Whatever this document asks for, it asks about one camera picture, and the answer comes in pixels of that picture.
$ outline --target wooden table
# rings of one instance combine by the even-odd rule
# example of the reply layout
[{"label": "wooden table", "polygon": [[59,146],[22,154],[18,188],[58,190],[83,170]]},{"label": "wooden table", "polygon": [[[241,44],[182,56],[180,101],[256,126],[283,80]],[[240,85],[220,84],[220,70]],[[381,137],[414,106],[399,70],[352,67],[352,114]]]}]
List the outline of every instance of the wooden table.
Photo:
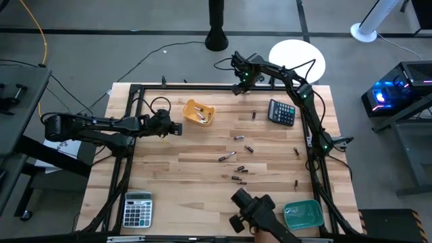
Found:
[{"label": "wooden table", "polygon": [[[113,85],[105,117],[124,114],[129,88],[130,84],[126,83]],[[324,98],[327,108],[323,127],[332,136],[339,136],[330,87],[314,86],[314,90]],[[269,99],[294,105],[285,92],[256,91],[234,96],[224,90],[146,90],[144,94],[148,102],[158,96],[171,101],[171,119],[183,123],[183,135],[169,135],[163,141],[156,136],[137,140],[129,191],[148,190],[153,193],[153,224],[148,229],[123,228],[121,234],[249,236],[247,228],[236,234],[228,221],[239,211],[230,199],[240,188],[231,181],[232,175],[248,182],[243,187],[252,196],[269,194],[281,221],[286,203],[313,199],[310,175],[304,166],[306,147],[298,108],[293,127],[267,119]],[[182,108],[189,99],[215,107],[215,117],[209,127],[186,121],[182,116]],[[321,114],[323,106],[317,97],[315,105],[317,113]],[[168,105],[158,100],[154,108],[160,107],[167,109]],[[252,120],[254,109],[257,114]],[[144,105],[142,113],[150,114],[149,108]],[[233,139],[239,135],[244,135],[245,139]],[[244,148],[246,144],[254,149],[253,154]],[[295,155],[294,147],[300,152],[299,157]],[[218,162],[218,158],[232,151],[237,151],[237,154],[223,163]],[[109,153],[106,149],[95,160]],[[344,154],[335,150],[331,154],[346,160]],[[114,161],[110,158],[93,167],[77,230],[87,226],[107,200]],[[330,158],[326,161],[334,203],[352,227],[361,232],[350,174],[340,162]],[[249,169],[248,174],[234,173],[234,169],[241,165]],[[297,192],[294,190],[296,180]],[[325,225],[331,231],[326,206],[323,206],[323,212]],[[117,205],[114,205],[111,227],[116,215]],[[296,236],[319,235],[317,228],[293,233]]]}]

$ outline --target yellow bowl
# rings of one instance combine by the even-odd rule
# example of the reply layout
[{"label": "yellow bowl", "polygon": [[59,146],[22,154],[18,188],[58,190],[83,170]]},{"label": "yellow bowl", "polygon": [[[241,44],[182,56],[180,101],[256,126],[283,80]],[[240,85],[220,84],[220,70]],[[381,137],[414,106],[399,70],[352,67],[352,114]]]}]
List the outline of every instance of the yellow bowl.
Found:
[{"label": "yellow bowl", "polygon": [[[201,126],[210,126],[211,121],[213,121],[213,118],[215,117],[215,112],[216,110],[214,107],[208,107],[206,105],[195,102],[193,99],[190,99],[184,105],[182,114],[186,119],[191,122],[194,122]],[[201,118],[198,116],[198,113],[205,117],[205,123],[202,122]]]}]

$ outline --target green tray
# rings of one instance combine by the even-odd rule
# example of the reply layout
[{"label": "green tray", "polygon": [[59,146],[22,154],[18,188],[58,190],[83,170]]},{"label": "green tray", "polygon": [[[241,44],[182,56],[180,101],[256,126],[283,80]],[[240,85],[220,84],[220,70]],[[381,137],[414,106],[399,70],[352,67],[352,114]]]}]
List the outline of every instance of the green tray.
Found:
[{"label": "green tray", "polygon": [[317,227],[324,223],[323,212],[315,200],[288,203],[283,208],[283,215],[290,230]]}]

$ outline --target concrete floor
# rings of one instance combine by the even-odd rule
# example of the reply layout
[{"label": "concrete floor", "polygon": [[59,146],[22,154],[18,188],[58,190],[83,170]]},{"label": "concrete floor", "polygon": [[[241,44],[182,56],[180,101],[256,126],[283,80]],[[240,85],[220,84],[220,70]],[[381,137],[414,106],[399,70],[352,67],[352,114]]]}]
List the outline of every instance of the concrete floor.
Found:
[{"label": "concrete floor", "polygon": [[[347,33],[360,22],[375,0],[304,0],[304,12],[310,32]],[[75,28],[104,30],[208,30],[207,2],[201,0],[93,0],[93,1],[28,1],[43,28]],[[34,28],[34,24],[18,1],[12,1],[0,13],[0,27]],[[226,1],[225,30],[301,32],[296,0]],[[379,31],[412,32],[406,16],[393,10]],[[169,43],[204,41],[204,36],[85,36],[47,35],[48,67],[64,86],[84,104],[91,104],[106,92],[113,82],[125,74],[148,52]],[[151,55],[123,82],[236,82],[230,72],[219,71],[213,64],[234,51],[247,56],[254,52],[268,56],[279,41],[302,37],[229,36],[227,50],[214,53],[203,44],[168,47]],[[383,40],[362,44],[351,38],[311,38],[324,55],[327,68],[320,84],[331,86],[339,125],[343,135],[355,137],[347,150],[354,178],[354,191],[360,209],[416,210],[424,229],[432,234],[432,194],[397,198],[395,191],[406,188],[410,178],[393,136],[376,135],[360,102],[361,94],[400,61],[416,60],[416,56]],[[391,39],[415,50],[423,59],[432,58],[432,39]],[[0,59],[15,59],[33,64],[41,62],[43,43],[38,34],[0,34]],[[54,82],[49,88],[73,112],[82,108]],[[65,111],[50,93],[41,100],[43,112]],[[103,115],[105,97],[94,110]],[[43,141],[43,127],[33,115],[26,135]],[[12,217],[27,181],[22,176],[0,217],[0,238],[61,234],[71,231],[74,215],[80,210],[84,192],[37,190],[29,209],[34,217],[21,222]]]}]

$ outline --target hand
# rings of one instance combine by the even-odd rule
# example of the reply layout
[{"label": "hand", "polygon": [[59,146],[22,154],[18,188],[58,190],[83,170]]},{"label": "hand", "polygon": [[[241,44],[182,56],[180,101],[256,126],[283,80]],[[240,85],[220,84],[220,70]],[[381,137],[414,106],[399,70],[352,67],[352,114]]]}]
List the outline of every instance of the hand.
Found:
[{"label": "hand", "polygon": [[264,230],[255,230],[255,243],[279,243],[278,240],[270,233]]}]

